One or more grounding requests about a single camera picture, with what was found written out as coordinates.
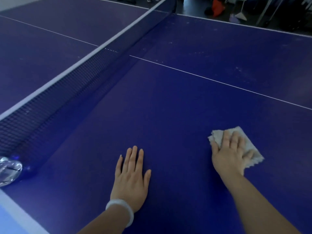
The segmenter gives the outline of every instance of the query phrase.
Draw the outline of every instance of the table tennis net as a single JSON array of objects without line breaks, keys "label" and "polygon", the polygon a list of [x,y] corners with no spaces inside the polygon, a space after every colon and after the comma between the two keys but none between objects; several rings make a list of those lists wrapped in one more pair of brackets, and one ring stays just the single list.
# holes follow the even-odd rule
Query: table tennis net
[{"label": "table tennis net", "polygon": [[[94,92],[96,97],[103,97],[120,80],[111,75],[118,62],[125,60],[122,55],[175,8],[176,0],[160,1],[61,79],[17,109],[6,111],[6,117],[2,116],[0,121],[0,156],[25,160],[25,156],[31,156],[25,151],[33,153],[40,143],[52,146],[44,141],[49,139],[46,131],[53,130],[55,123],[61,126],[64,120],[60,117],[70,115],[68,108],[73,109],[84,103],[83,99],[94,97]],[[21,150],[24,158],[19,157]]]}]

